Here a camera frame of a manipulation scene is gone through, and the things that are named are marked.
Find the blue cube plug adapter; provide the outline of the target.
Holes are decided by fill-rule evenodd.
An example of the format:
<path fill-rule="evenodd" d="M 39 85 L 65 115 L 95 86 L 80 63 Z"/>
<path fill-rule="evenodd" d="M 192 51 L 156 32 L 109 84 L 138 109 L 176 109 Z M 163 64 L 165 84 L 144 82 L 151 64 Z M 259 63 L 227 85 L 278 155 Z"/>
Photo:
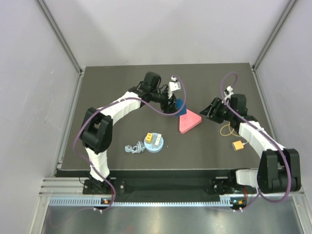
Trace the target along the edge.
<path fill-rule="evenodd" d="M 177 111 L 179 111 L 177 114 L 175 114 L 175 117 L 179 117 L 182 115 L 187 114 L 187 108 L 186 105 L 183 105 L 184 101 L 182 99 L 177 99 L 175 102 L 175 108 Z"/>

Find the pink triangular power strip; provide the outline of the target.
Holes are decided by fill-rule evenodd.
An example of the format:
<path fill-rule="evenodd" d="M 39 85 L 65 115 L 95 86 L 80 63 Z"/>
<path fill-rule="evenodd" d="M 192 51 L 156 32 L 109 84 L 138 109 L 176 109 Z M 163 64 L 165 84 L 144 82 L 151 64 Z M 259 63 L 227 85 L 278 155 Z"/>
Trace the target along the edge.
<path fill-rule="evenodd" d="M 186 113 L 179 117 L 179 131 L 184 134 L 202 122 L 202 117 L 193 111 L 186 109 Z"/>

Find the white square charger plug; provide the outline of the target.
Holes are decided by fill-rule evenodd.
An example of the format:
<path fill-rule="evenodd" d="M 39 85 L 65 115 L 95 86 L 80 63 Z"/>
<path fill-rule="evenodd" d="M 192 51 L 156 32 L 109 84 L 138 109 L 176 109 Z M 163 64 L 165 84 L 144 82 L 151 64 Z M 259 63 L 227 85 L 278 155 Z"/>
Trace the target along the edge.
<path fill-rule="evenodd" d="M 161 138 L 162 138 L 162 134 L 156 134 L 155 135 L 155 142 L 154 142 L 155 147 L 160 146 Z"/>

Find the yellow plug adapter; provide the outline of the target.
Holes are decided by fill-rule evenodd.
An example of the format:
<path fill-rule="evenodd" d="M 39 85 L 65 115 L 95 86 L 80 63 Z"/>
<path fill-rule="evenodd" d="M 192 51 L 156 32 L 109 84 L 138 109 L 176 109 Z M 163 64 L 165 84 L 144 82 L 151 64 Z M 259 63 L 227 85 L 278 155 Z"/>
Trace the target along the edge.
<path fill-rule="evenodd" d="M 153 141 L 153 133 L 147 133 L 146 137 L 145 137 L 145 142 L 147 144 L 151 144 Z"/>

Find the light blue round socket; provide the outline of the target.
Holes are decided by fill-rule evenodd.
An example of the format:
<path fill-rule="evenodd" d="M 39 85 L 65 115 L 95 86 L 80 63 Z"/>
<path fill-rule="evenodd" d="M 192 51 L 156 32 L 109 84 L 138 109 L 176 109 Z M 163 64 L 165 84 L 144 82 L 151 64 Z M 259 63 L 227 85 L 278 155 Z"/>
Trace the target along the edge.
<path fill-rule="evenodd" d="M 160 142 L 160 146 L 159 147 L 155 147 L 154 142 L 155 142 L 155 135 L 156 134 L 157 133 L 153 133 L 153 141 L 152 141 L 151 144 L 147 144 L 145 142 L 145 139 L 144 139 L 144 142 L 143 142 L 144 146 L 145 146 L 145 150 L 147 150 L 150 153 L 158 153 L 158 152 L 160 152 L 162 150 L 162 148 L 164 146 L 164 139 L 163 139 L 163 136 L 162 136 L 161 142 Z"/>

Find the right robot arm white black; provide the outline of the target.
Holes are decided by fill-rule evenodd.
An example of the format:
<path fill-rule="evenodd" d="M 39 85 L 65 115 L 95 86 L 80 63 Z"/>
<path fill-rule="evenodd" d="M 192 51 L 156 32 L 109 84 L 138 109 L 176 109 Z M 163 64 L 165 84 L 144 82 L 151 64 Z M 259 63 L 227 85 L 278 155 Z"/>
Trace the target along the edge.
<path fill-rule="evenodd" d="M 233 94 L 226 99 L 216 97 L 200 112 L 216 122 L 228 121 L 230 126 L 255 150 L 260 157 L 258 169 L 233 169 L 228 188 L 239 193 L 250 186 L 265 194 L 294 192 L 301 188 L 300 158 L 295 149 L 287 149 L 272 139 L 261 128 L 257 119 L 248 114 L 245 95 Z"/>

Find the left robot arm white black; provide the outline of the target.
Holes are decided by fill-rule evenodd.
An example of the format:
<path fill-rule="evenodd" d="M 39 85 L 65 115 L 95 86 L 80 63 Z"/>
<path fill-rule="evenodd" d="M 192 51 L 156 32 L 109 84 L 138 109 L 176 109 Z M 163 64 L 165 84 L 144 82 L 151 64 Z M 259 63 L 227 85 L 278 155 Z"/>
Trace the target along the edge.
<path fill-rule="evenodd" d="M 81 139 L 90 163 L 89 182 L 99 192 L 112 187 L 108 178 L 107 150 L 112 142 L 113 126 L 132 111 L 150 102 L 160 104 L 160 114 L 174 116 L 181 112 L 176 107 L 175 92 L 184 89 L 181 80 L 172 76 L 168 84 L 160 86 L 161 76 L 147 72 L 144 80 L 131 87 L 122 97 L 107 106 L 89 108 L 85 114 L 77 139 Z"/>

